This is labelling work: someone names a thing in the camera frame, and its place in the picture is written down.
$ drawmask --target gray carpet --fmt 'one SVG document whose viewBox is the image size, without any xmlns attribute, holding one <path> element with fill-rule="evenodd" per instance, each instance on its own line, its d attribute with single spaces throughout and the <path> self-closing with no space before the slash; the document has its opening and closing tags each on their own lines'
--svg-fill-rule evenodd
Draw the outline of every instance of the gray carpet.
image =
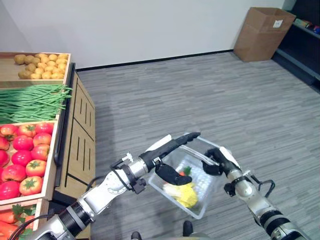
<svg viewBox="0 0 320 240">
<path fill-rule="evenodd" d="M 126 152 L 137 156 L 168 133 L 201 131 L 231 149 L 244 169 L 273 179 L 269 199 L 313 240 L 320 239 L 320 98 L 277 63 L 244 63 L 228 52 L 79 75 L 96 106 L 97 175 Z M 222 188 L 196 220 L 150 186 L 117 198 L 91 235 L 180 236 L 184 220 L 216 240 L 269 239 L 246 206 Z"/>
</svg>

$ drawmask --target tomato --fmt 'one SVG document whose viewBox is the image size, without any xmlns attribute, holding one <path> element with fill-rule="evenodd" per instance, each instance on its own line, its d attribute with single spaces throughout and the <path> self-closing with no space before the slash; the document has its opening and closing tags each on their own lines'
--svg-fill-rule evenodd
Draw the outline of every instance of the tomato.
<svg viewBox="0 0 320 240">
<path fill-rule="evenodd" d="M 0 176 L 1 176 L 1 174 L 2 174 L 3 171 L 4 171 L 4 168 L 0 166 Z"/>
<path fill-rule="evenodd" d="M 38 159 L 32 160 L 26 166 L 25 173 L 28 177 L 32 177 L 32 176 L 43 177 L 46 172 L 46 165 L 47 165 L 47 162 L 45 161 L 38 160 Z"/>
<path fill-rule="evenodd" d="M 10 143 L 4 136 L 0 136 L 0 150 L 8 150 L 10 147 Z"/>
<path fill-rule="evenodd" d="M 39 144 L 35 146 L 31 151 L 32 159 L 47 161 L 49 150 L 50 146 L 47 144 Z"/>
<path fill-rule="evenodd" d="M 22 195 L 32 195 L 41 193 L 43 179 L 39 176 L 27 177 L 20 183 L 19 191 Z"/>
<path fill-rule="evenodd" d="M 52 132 L 54 131 L 54 123 L 50 122 L 42 122 L 35 125 L 35 132 L 37 134 L 40 133 L 47 133 L 52 135 Z"/>
<path fill-rule="evenodd" d="M 46 132 L 38 133 L 33 138 L 33 144 L 35 146 L 37 146 L 39 144 L 50 145 L 50 142 L 51 142 L 51 135 L 49 133 L 46 133 Z"/>
<path fill-rule="evenodd" d="M 26 168 L 21 165 L 10 165 L 3 169 L 1 174 L 1 180 L 3 182 L 7 181 L 17 181 L 21 182 L 23 179 L 27 177 Z"/>
<path fill-rule="evenodd" d="M 31 219 L 34 219 L 35 216 L 26 216 L 25 217 L 25 221 L 28 222 Z M 25 227 L 26 229 L 34 229 L 34 221 L 32 223 L 30 223 L 28 226 Z"/>
<path fill-rule="evenodd" d="M 18 136 L 25 135 L 27 137 L 33 138 L 37 134 L 35 128 L 36 127 L 34 125 L 24 124 L 19 126 L 16 133 Z"/>
<path fill-rule="evenodd" d="M 19 164 L 21 166 L 27 166 L 27 164 L 32 160 L 31 152 L 28 150 L 19 150 L 15 152 L 12 157 L 11 161 L 13 164 Z"/>
<path fill-rule="evenodd" d="M 17 136 L 13 140 L 13 147 L 16 150 L 32 150 L 34 148 L 33 139 L 29 136 L 21 135 Z"/>
<path fill-rule="evenodd" d="M 0 185 L 0 200 L 19 197 L 19 185 L 17 181 L 6 181 Z"/>
<path fill-rule="evenodd" d="M 8 141 L 12 141 L 17 136 L 18 127 L 12 124 L 5 124 L 1 126 L 0 133 Z"/>
<path fill-rule="evenodd" d="M 0 150 L 0 167 L 7 165 L 9 161 L 10 155 L 4 150 Z"/>
</svg>

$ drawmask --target black shoe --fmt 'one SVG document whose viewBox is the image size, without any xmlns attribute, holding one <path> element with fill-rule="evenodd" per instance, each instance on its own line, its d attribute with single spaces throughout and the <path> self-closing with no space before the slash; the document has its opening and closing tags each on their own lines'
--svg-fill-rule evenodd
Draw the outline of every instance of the black shoe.
<svg viewBox="0 0 320 240">
<path fill-rule="evenodd" d="M 131 234 L 131 240 L 142 240 L 142 237 L 140 235 L 140 233 L 138 231 L 134 231 L 132 234 Z"/>
<path fill-rule="evenodd" d="M 194 232 L 194 227 L 192 226 L 192 222 L 190 221 L 184 221 L 183 223 L 183 237 L 189 237 L 190 234 Z"/>
</svg>

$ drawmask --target carrot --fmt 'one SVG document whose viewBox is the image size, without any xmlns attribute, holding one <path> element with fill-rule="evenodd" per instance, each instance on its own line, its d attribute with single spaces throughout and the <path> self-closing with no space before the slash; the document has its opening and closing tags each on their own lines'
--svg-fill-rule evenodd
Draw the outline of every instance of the carrot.
<svg viewBox="0 0 320 240">
<path fill-rule="evenodd" d="M 17 228 L 18 227 L 16 225 L 0 221 L 0 233 L 2 233 L 7 238 L 10 238 L 10 236 L 14 233 L 14 231 Z"/>
<path fill-rule="evenodd" d="M 12 210 L 0 212 L 0 221 L 3 221 L 7 224 L 14 224 L 18 220 L 15 218 L 15 214 Z"/>
<path fill-rule="evenodd" d="M 35 216 L 26 216 L 26 217 L 25 217 L 25 221 L 28 222 L 29 220 L 34 219 L 34 218 L 35 218 Z M 30 224 L 26 227 L 26 229 L 34 229 L 34 221 L 33 221 L 32 223 L 30 223 Z"/>
</svg>

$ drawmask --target cable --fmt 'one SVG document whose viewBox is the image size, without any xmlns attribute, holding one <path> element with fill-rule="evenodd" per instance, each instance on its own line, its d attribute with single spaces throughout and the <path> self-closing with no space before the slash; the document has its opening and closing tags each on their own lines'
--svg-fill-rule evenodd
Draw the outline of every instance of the cable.
<svg viewBox="0 0 320 240">
<path fill-rule="evenodd" d="M 86 186 L 85 192 L 88 192 L 88 191 L 89 191 L 89 189 L 92 187 L 92 185 L 94 184 L 95 181 L 97 181 L 98 179 L 105 178 L 105 177 L 106 177 L 106 175 L 96 176 L 95 178 L 93 178 L 93 179 L 88 183 L 88 185 Z"/>
<path fill-rule="evenodd" d="M 16 238 L 19 237 L 19 235 L 21 234 L 21 232 L 32 222 L 34 222 L 35 220 L 38 219 L 45 219 L 45 218 L 52 218 L 54 216 L 54 214 L 47 214 L 47 215 L 40 215 L 37 216 L 29 221 L 26 221 L 25 223 L 21 224 L 13 233 L 12 235 L 9 237 L 8 240 L 15 240 Z"/>
</svg>

